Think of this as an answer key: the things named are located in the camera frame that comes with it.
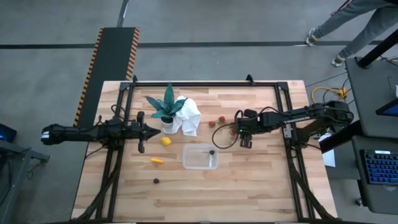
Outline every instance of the gray floor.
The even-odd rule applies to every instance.
[[[125,27],[141,27],[140,42],[301,41],[307,30],[344,0],[131,0]],[[0,44],[93,43],[100,27],[114,27],[122,0],[0,0]],[[371,14],[345,24],[325,40],[351,40]],[[377,39],[384,39],[395,26]],[[331,59],[343,46],[139,49],[140,80],[304,80],[306,85],[344,72]],[[373,46],[358,53],[364,55]],[[71,125],[92,50],[0,50],[0,123],[18,130],[17,142],[51,154],[26,180],[13,223],[70,217],[86,144],[45,147],[41,129]],[[394,47],[385,56],[398,55]],[[341,87],[346,75],[308,87]],[[322,93],[315,95],[322,101]],[[356,113],[355,103],[350,108]],[[396,223],[397,216],[358,208],[356,182],[330,179],[344,220]]]

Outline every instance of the plastic bin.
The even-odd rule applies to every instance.
[[[218,148],[211,144],[186,144],[183,149],[182,165],[186,169],[217,169]]]

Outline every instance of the shoe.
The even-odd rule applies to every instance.
[[[312,47],[313,44],[315,43],[315,41],[318,40],[318,38],[316,38],[315,35],[313,34],[314,31],[316,31],[316,29],[317,29],[316,27],[311,28],[310,31],[308,32],[307,38],[305,39],[305,43],[306,43],[308,46],[310,46],[310,47]]]
[[[340,55],[337,55],[332,61],[331,64],[335,67],[340,67],[346,59]]]

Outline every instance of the person's leg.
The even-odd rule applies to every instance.
[[[346,7],[336,12],[325,23],[312,28],[308,33],[308,37],[305,42],[307,45],[312,46],[319,38],[333,32],[353,18],[390,4],[391,3],[384,0],[352,0]]]
[[[376,37],[384,33],[388,28],[398,23],[398,6],[391,5],[383,7],[372,15],[366,27],[358,34],[351,43],[349,43],[341,52],[340,56],[348,58],[360,51]]]

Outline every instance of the wooden table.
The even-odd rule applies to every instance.
[[[103,120],[113,115],[110,107],[116,103],[120,82],[104,82],[97,115]],[[308,105],[303,81],[288,81],[293,107]],[[146,123],[161,128],[159,119],[151,118],[155,109],[145,96],[163,98],[164,87],[135,87],[130,118],[138,111],[145,112]],[[186,144],[211,144],[214,129],[209,121],[223,115],[232,120],[237,110],[261,110],[277,107],[273,88],[269,87],[175,87],[180,95],[195,100],[202,119],[197,137],[184,136],[181,130],[168,135],[169,146],[160,144],[161,133],[144,144],[140,154],[137,141],[128,140],[124,148],[123,164],[114,212],[114,222],[272,222],[294,221],[296,213],[285,157],[281,130],[256,135],[252,149],[236,144],[220,150],[220,165],[216,170],[188,170],[182,166],[182,149]],[[217,134],[219,144],[231,141],[228,128]],[[88,152],[99,148],[90,143]],[[84,163],[72,217],[79,216],[98,193],[101,185],[106,149],[91,155]],[[163,164],[150,161],[156,157]],[[330,214],[336,216],[329,181],[318,149],[303,150],[308,181],[312,192]],[[300,193],[302,207],[305,200]],[[105,201],[104,215],[108,203]]]

